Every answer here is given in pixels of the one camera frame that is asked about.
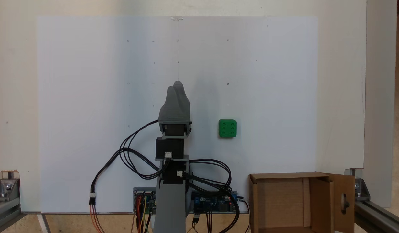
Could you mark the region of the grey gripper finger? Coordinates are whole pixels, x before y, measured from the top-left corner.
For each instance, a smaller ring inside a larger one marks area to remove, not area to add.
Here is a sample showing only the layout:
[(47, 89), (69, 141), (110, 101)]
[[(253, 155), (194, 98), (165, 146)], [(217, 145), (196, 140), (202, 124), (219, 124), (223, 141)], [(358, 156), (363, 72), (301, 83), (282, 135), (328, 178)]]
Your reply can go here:
[(185, 93), (182, 82), (175, 81), (173, 84), (173, 89), (176, 93), (180, 109), (183, 110), (183, 112), (190, 112), (190, 101)]
[(167, 89), (167, 95), (165, 98), (165, 102), (160, 109), (160, 112), (166, 112), (167, 110), (174, 107), (177, 102), (177, 95), (173, 86), (169, 86)]

